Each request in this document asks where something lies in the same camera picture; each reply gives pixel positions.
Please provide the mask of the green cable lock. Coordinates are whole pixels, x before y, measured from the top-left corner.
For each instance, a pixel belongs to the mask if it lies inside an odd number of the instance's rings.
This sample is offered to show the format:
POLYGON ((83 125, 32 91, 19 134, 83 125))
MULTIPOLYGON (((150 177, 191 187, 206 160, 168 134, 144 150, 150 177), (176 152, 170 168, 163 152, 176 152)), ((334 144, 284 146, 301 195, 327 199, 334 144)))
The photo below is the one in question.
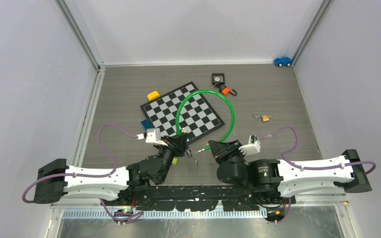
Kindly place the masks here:
POLYGON ((185 106, 185 103, 188 102, 194 96, 200 95, 200 94, 214 95, 214 96, 220 98, 228 106, 229 111, 230 111, 230 117, 231 117, 230 125, 229 125, 229 128, 226 131, 226 133, 223 135, 223 137, 219 139, 220 142, 224 142, 233 132, 233 129, 235 126, 235 120, 236 120, 235 110, 234 110, 231 102, 225 96, 223 96, 221 93, 211 91, 211 90, 206 90, 206 89, 196 90, 196 91, 190 93, 179 104, 178 109, 177 109, 177 113, 175 116, 175 130, 176 130, 175 136, 180 136, 182 134, 181 129, 180 129, 180 116, 181 116, 181 111, 182 111, 183 107, 185 106))

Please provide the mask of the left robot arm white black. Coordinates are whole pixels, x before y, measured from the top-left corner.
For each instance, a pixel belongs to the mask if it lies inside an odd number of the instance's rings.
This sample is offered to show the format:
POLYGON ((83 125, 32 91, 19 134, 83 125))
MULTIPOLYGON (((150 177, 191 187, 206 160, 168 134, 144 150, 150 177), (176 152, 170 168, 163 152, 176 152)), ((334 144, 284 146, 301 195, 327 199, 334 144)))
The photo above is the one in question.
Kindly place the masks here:
POLYGON ((66 159, 55 159, 38 170, 31 203, 50 204, 61 198, 97 198, 116 201, 120 205, 131 202, 136 187, 153 182, 165 182, 174 158, 182 157, 188 149, 188 134, 157 136, 145 134, 146 142, 158 149, 155 155, 123 167, 87 169, 69 166, 66 159))

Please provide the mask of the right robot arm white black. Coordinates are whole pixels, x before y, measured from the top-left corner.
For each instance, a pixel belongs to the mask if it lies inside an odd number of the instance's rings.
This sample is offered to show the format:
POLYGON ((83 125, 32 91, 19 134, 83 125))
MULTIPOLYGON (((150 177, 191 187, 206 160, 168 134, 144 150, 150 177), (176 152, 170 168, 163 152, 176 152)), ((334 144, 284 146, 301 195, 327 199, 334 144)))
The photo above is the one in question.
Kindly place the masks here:
POLYGON ((284 159, 259 159, 251 162, 246 155, 260 152, 260 140, 252 135, 246 145, 238 140, 208 145, 219 165, 217 178, 223 183, 253 193, 261 193, 269 203, 281 198, 326 188, 342 188, 346 193, 372 191, 363 162, 354 149, 328 160, 302 161, 297 165, 284 159))

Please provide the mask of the blue toy car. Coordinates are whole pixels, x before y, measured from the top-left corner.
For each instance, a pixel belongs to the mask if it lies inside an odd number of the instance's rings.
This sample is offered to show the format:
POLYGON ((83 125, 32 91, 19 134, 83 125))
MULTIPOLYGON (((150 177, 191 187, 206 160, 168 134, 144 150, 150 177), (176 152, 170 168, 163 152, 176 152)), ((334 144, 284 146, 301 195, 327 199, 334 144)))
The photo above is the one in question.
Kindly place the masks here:
POLYGON ((273 63, 277 67, 283 67, 283 66, 290 67, 293 65, 293 61, 289 57, 276 58, 273 61, 273 63))

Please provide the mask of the silver cable lock keys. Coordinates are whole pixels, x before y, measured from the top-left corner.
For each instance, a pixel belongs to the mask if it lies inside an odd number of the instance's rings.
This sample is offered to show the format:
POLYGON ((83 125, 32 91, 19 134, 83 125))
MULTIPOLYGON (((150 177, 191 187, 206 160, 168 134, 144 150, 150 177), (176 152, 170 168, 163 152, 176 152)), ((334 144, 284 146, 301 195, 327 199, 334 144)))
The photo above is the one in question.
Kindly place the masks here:
POLYGON ((199 167, 199 165, 198 165, 198 160, 193 156, 193 153, 192 153, 191 149, 186 150, 186 155, 187 155, 187 157, 188 157, 189 159, 191 159, 191 160, 194 161, 194 164, 195 164, 197 167, 199 167))

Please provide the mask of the blue lego brick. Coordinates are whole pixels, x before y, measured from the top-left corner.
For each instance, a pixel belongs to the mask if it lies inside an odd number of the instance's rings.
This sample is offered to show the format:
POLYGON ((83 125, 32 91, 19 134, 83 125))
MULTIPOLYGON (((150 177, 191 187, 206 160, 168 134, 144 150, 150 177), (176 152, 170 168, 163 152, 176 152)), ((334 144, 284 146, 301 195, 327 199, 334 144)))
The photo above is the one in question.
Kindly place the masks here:
POLYGON ((140 123, 142 127, 144 128, 144 131, 147 131, 148 129, 153 128, 153 125, 146 119, 142 120, 140 123))

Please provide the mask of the yellow toy block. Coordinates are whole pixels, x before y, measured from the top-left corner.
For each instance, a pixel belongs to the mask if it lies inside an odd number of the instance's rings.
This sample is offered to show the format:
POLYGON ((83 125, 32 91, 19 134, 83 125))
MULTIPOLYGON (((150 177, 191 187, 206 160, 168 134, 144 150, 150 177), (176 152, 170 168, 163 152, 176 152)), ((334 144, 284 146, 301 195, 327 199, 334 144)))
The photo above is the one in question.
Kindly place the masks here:
POLYGON ((160 93, 158 91, 152 91, 147 95, 147 99, 149 102, 154 101, 160 97, 160 93))

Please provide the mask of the aluminium frame rail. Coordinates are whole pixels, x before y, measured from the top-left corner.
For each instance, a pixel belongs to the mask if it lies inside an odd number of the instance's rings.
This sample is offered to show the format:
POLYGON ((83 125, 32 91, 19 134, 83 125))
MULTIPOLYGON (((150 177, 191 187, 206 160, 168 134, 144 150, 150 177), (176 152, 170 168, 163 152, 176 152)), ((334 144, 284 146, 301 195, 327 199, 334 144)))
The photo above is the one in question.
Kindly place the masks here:
POLYGON ((106 208, 96 204, 91 208, 65 208, 59 219, 226 219, 265 218, 277 216, 281 219, 289 208, 348 206, 343 194, 302 194, 285 199, 281 205, 262 204, 255 199, 253 205, 226 200, 159 201, 148 210, 141 207, 106 208))

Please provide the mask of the brass padlock with steel shackle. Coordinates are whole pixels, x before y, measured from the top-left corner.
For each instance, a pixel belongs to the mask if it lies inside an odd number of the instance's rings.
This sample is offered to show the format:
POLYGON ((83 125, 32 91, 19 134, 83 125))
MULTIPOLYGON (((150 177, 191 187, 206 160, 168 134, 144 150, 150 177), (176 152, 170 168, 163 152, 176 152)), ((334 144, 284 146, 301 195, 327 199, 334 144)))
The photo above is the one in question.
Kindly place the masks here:
POLYGON ((253 117, 257 119, 261 119, 263 122, 270 121, 270 119, 272 118, 271 115, 261 114, 259 112, 254 113, 253 117))

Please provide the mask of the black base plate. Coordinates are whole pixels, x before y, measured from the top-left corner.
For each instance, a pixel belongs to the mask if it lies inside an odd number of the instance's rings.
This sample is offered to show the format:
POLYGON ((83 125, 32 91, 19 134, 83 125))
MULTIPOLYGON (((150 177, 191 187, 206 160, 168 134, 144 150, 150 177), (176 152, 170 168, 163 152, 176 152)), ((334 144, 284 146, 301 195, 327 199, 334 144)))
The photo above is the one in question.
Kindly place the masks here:
POLYGON ((171 185, 139 186, 122 190, 113 201, 105 200, 108 206, 134 206, 139 211, 212 211, 218 205, 223 210, 254 211, 260 205, 296 203, 280 197, 279 192, 260 192, 232 185, 171 185))

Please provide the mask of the black white chessboard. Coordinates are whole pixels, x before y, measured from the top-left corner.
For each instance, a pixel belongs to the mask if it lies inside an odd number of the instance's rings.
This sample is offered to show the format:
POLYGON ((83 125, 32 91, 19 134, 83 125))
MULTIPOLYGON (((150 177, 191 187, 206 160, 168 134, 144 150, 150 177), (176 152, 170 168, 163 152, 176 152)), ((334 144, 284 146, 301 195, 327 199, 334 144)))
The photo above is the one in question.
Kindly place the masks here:
MULTIPOLYGON (((197 90, 197 86, 191 81, 141 105, 140 108, 151 127, 160 129, 161 136, 174 136, 177 110, 182 100, 197 90)), ((202 94, 193 96, 184 104, 179 123, 180 129, 184 128, 188 134, 188 144, 225 125, 202 94)))

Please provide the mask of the orange black padlock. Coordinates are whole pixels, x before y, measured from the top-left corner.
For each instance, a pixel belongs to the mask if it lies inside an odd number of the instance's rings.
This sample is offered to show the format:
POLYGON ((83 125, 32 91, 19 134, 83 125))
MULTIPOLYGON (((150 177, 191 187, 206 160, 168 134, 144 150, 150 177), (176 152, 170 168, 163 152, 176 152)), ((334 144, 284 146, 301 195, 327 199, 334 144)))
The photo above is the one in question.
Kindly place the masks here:
POLYGON ((229 87, 225 86, 225 85, 221 85, 220 88, 219 88, 219 92, 223 95, 227 95, 227 94, 230 94, 232 96, 237 96, 237 91, 234 90, 234 89, 230 89, 229 87))

